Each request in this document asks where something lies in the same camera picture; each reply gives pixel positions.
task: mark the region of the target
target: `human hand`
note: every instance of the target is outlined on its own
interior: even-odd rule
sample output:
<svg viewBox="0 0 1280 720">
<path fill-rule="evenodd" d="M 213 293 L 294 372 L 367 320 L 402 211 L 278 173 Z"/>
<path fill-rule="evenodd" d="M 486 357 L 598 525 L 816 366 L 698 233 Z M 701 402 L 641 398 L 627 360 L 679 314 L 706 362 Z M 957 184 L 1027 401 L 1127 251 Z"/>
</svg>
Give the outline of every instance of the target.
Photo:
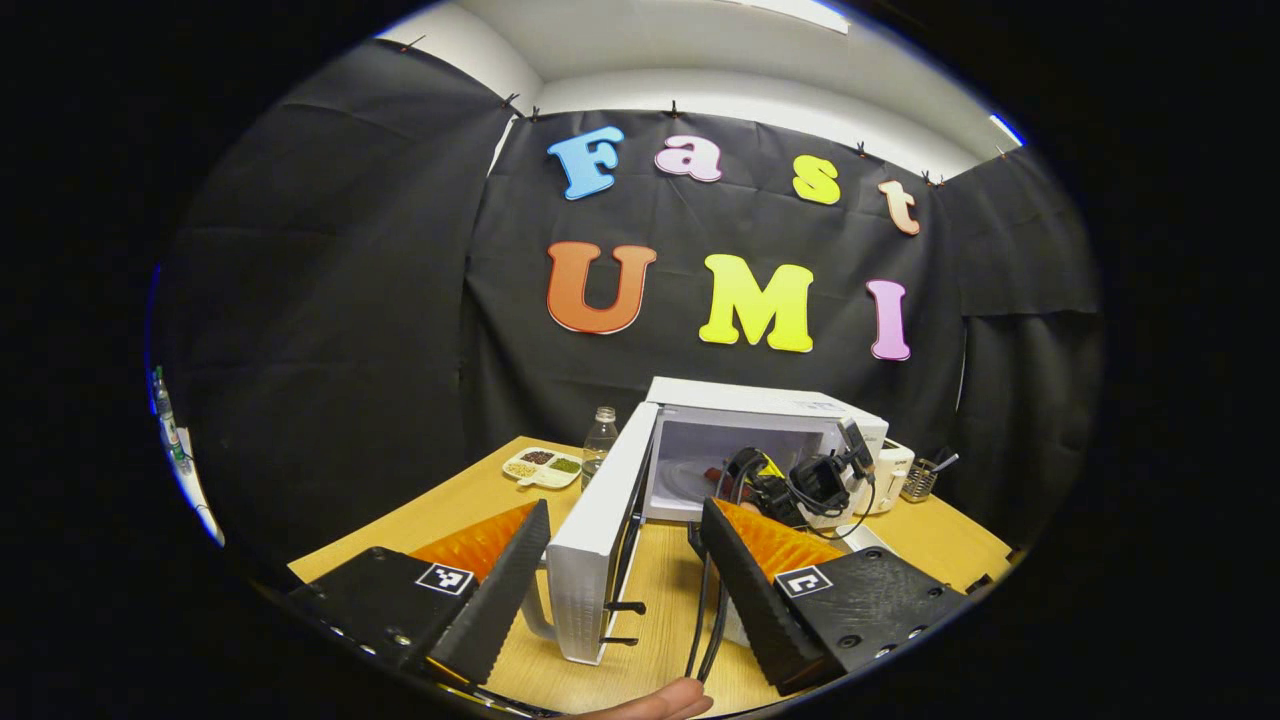
<svg viewBox="0 0 1280 720">
<path fill-rule="evenodd" d="M 566 715 L 566 720 L 689 720 L 712 708 L 713 700 L 703 693 L 694 678 L 678 678 L 666 687 L 607 710 Z"/>
</svg>

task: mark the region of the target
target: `white sectioned tray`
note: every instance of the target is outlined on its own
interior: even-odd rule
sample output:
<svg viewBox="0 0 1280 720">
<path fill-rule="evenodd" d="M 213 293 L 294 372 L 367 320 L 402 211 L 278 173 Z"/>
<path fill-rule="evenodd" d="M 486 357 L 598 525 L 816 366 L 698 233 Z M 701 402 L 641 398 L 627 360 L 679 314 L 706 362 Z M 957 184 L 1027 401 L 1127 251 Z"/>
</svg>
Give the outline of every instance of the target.
<svg viewBox="0 0 1280 720">
<path fill-rule="evenodd" d="M 552 468 L 552 464 L 557 460 L 567 460 L 577 465 L 577 470 L 570 473 Z M 545 447 L 526 447 L 502 464 L 502 474 L 516 480 L 521 487 L 540 486 L 553 489 L 562 488 L 572 483 L 581 470 L 581 457 L 556 452 Z"/>
</svg>

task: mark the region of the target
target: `table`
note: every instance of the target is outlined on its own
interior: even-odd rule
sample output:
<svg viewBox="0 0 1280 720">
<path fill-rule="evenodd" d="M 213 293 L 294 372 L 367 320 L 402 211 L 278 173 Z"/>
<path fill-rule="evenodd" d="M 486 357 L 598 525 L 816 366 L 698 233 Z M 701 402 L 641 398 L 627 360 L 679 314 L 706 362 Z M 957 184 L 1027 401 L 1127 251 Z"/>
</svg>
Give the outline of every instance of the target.
<svg viewBox="0 0 1280 720">
<path fill-rule="evenodd" d="M 581 483 L 566 488 L 521 488 L 502 474 L 502 464 L 529 446 L 581 455 L 577 447 L 517 437 L 449 480 L 383 518 L 289 564 L 311 582 L 370 546 L 412 552 L 472 523 L 545 498 L 552 534 L 581 496 Z M 937 497 L 897 502 L 865 520 L 901 557 L 964 592 L 982 575 L 998 580 L 1009 570 L 1010 547 Z M 483 689 L 561 712 L 588 712 L 648 694 L 685 671 L 694 634 L 701 561 L 689 547 L 681 523 L 649 521 L 640 529 L 623 600 L 643 601 L 648 612 L 618 614 L 616 637 L 640 638 L 635 647 L 611 646 L 599 666 L 570 662 L 559 647 L 535 635 L 517 614 L 507 642 Z M 544 612 L 550 618 L 547 573 L 538 571 Z M 701 648 L 707 646 L 714 602 L 708 602 Z M 783 700 L 768 684 L 750 648 L 721 643 L 707 679 L 716 705 L 705 716 Z"/>
</svg>

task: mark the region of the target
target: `orange soft gripper pad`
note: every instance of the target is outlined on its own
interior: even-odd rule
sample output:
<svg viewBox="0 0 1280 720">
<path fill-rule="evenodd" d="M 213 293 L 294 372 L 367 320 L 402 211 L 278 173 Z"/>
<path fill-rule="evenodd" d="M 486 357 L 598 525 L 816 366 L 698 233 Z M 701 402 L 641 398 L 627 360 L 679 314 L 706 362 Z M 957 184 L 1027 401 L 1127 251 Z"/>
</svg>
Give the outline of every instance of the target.
<svg viewBox="0 0 1280 720">
<path fill-rule="evenodd" d="M 742 538 L 742 544 L 771 583 L 778 573 L 817 565 L 844 555 L 826 541 L 791 529 L 764 515 L 756 515 L 718 498 L 716 505 L 728 519 L 737 537 Z"/>
<path fill-rule="evenodd" d="M 502 551 L 507 550 L 512 536 L 532 511 L 534 505 L 538 502 L 520 505 L 486 520 L 480 520 L 415 550 L 410 557 L 426 562 L 440 562 L 460 570 L 471 570 L 476 575 L 476 582 L 484 582 L 493 571 Z"/>
</svg>

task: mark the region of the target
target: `plastic water bottle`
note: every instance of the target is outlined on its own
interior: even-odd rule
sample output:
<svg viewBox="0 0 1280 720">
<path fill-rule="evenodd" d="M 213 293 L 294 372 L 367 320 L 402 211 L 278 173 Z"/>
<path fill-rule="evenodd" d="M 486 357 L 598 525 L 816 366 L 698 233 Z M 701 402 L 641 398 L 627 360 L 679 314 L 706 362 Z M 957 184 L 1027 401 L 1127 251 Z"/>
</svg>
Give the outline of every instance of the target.
<svg viewBox="0 0 1280 720">
<path fill-rule="evenodd" d="M 613 441 L 618 439 L 618 428 L 613 425 L 617 413 L 612 407 L 596 407 L 595 423 L 591 432 L 586 433 L 582 442 L 582 488 L 585 489 L 595 471 L 604 462 L 604 456 L 613 450 Z"/>
<path fill-rule="evenodd" d="M 169 400 L 169 391 L 164 387 L 164 375 L 160 368 L 155 373 L 156 415 L 160 418 L 164 442 L 173 454 L 174 464 L 186 473 L 191 464 L 187 454 L 182 451 L 182 438 L 178 437 L 178 425 L 173 420 L 173 401 Z"/>
</svg>

